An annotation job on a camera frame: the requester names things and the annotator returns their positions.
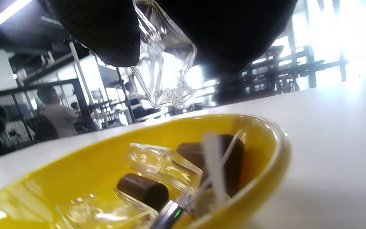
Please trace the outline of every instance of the transparent plastic bottle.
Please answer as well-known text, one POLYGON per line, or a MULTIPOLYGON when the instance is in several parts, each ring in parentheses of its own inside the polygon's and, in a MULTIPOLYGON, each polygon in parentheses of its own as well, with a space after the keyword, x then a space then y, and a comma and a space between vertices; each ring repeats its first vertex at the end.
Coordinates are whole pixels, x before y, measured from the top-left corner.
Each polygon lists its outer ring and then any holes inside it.
POLYGON ((139 62, 131 67, 152 106, 191 106, 195 91, 184 81, 197 48, 153 0, 135 0, 141 31, 139 62))

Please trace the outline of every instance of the bowl rim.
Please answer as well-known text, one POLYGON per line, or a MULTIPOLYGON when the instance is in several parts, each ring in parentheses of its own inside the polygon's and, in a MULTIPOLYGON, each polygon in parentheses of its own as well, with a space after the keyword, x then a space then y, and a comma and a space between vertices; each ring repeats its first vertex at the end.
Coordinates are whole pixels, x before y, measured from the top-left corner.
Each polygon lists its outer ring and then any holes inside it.
MULTIPOLYGON (((258 184, 260 182, 260 180, 262 180, 267 173, 269 173, 269 171, 271 171, 274 167, 274 165, 276 164, 281 149, 283 148, 284 145, 284 139, 283 137, 281 137, 281 134, 283 134, 285 137, 287 136, 287 134, 284 132, 284 130, 275 122, 270 121, 269 119, 257 116, 257 115, 251 115, 251 114, 205 114, 205 115, 200 115, 200 116, 216 116, 216 115, 224 115, 224 116, 239 116, 239 117, 243 117, 243 116, 247 116, 247 117, 252 117, 254 118, 252 120, 252 122, 261 122, 265 125, 266 128, 270 129, 273 133, 273 136, 276 140, 276 146, 275 149, 273 151, 273 155, 270 158, 269 162, 267 163, 267 165, 265 166, 265 168, 249 183, 247 183, 243 188, 241 188, 233 197, 231 197, 231 199, 227 202, 227 204, 220 210, 218 210, 215 213, 221 212, 222 210, 226 210, 232 207, 232 205, 235 202, 238 202, 241 200, 241 198, 247 194, 248 192, 250 192, 250 190, 252 190, 256 184, 258 184)), ((190 223, 189 225, 187 225, 189 228, 197 228, 198 226, 208 222, 209 220, 211 220, 213 217, 213 215, 211 213, 208 213, 206 215, 204 215, 203 217, 196 219, 194 222, 190 223)))

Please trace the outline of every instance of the brown cylinder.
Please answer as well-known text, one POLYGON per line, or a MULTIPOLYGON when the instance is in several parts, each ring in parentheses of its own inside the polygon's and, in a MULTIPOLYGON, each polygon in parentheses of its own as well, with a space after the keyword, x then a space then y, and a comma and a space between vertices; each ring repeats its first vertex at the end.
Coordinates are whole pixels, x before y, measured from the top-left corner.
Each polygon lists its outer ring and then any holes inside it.
POLYGON ((160 211, 169 200, 169 191, 164 184, 136 174, 128 174, 119 181, 117 189, 160 211))
MULTIPOLYGON (((223 146, 223 154, 227 150, 234 136, 219 135, 223 146)), ((224 164, 225 184, 227 194, 232 197, 237 193, 241 181, 242 160, 244 157, 245 146, 244 143, 238 139, 235 142, 233 151, 228 160, 224 164)), ((208 172, 205 168, 205 161, 203 157, 203 150, 201 143, 182 143, 176 149, 176 152, 189 160, 191 163, 203 170, 201 182, 208 177, 208 172)))

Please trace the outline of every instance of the white table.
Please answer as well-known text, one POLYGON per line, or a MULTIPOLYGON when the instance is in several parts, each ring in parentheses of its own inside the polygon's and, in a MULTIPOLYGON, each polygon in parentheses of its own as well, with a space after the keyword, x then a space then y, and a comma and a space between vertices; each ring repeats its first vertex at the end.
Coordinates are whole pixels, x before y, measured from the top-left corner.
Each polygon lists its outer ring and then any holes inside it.
MULTIPOLYGON (((366 228, 366 79, 171 119, 207 113, 263 116, 290 136, 294 152, 288 175, 253 228, 366 228)), ((1 157, 0 189, 77 149, 161 121, 45 142, 1 157)))

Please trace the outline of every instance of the clear plastic piece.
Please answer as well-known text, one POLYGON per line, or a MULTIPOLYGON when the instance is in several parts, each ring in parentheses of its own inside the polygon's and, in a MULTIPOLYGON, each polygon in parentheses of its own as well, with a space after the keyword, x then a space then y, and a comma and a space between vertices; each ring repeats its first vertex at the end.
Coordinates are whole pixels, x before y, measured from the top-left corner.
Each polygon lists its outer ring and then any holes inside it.
POLYGON ((131 169, 181 192, 199 188, 203 171, 169 148, 131 143, 126 159, 131 169))
POLYGON ((149 229, 159 215, 119 190, 80 197, 57 209, 68 229, 149 229))
POLYGON ((152 106, 171 102, 191 106, 195 91, 184 78, 193 66, 197 48, 153 0, 135 0, 141 31, 139 62, 131 67, 152 106))

